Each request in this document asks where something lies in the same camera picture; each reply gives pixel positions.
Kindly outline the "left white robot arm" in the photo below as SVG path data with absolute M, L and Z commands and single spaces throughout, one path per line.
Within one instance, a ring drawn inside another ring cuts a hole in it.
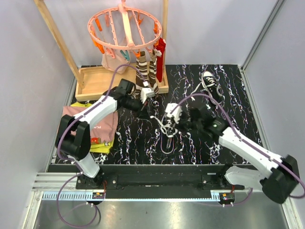
M 140 98 L 132 97 L 135 84 L 122 79 L 118 86 L 106 91 L 100 99 L 84 111 L 74 115 L 64 115 L 59 124 L 55 146 L 58 157 L 76 163 L 86 183 L 93 189 L 99 188 L 103 177 L 100 167 L 90 154 L 91 130 L 107 115 L 123 107 L 141 115 L 147 98 L 154 96 L 154 90 L 144 87 Z

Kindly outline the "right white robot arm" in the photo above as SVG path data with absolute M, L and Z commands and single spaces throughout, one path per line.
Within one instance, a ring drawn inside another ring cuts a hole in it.
M 173 119 L 178 130 L 196 130 L 205 140 L 213 140 L 255 167 L 252 170 L 228 165 L 216 177 L 218 187 L 227 189 L 231 185 L 241 185 L 258 189 L 273 202 L 283 204 L 300 184 L 298 163 L 294 157 L 270 152 L 236 131 L 227 120 L 214 118 L 194 107 L 188 112 L 177 107 Z

